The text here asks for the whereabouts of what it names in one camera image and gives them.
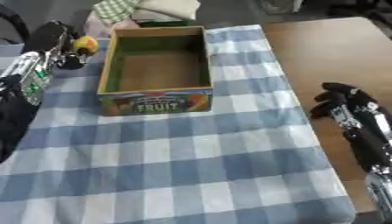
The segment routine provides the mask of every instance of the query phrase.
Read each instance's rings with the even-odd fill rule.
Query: robotic hand
[[[392,223],[392,115],[367,93],[341,83],[323,83],[312,118],[330,116],[342,128],[384,223]]]
[[[0,163],[35,118],[53,68],[81,68],[97,50],[94,38],[80,38],[71,26],[58,21],[42,25],[27,39],[21,56],[0,75]]]

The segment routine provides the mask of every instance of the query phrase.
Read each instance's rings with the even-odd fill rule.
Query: gingham cloth
[[[103,0],[93,6],[95,14],[104,22],[115,23],[129,18],[141,0]]]
[[[30,131],[0,165],[2,223],[351,222],[351,201],[260,26],[206,38],[210,112],[100,116],[107,40],[86,67],[57,71]]]

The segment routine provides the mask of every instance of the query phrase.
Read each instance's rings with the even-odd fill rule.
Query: folded cloth
[[[176,17],[166,16],[150,10],[135,10],[131,18],[137,22],[171,22],[181,20]]]
[[[196,19],[196,10],[200,7],[197,0],[143,0],[137,8],[155,11],[184,20]]]
[[[93,6],[96,15],[110,23],[128,18],[141,0],[104,0]]]
[[[99,19],[96,13],[92,11],[84,25],[84,32],[95,38],[109,38],[111,31],[114,29],[134,28],[139,28],[139,25],[128,17],[123,21],[109,24],[108,21],[105,22],[105,20]]]

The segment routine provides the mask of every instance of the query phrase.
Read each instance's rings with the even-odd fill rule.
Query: open box
[[[203,27],[112,33],[98,87],[106,115],[206,111],[212,94]]]

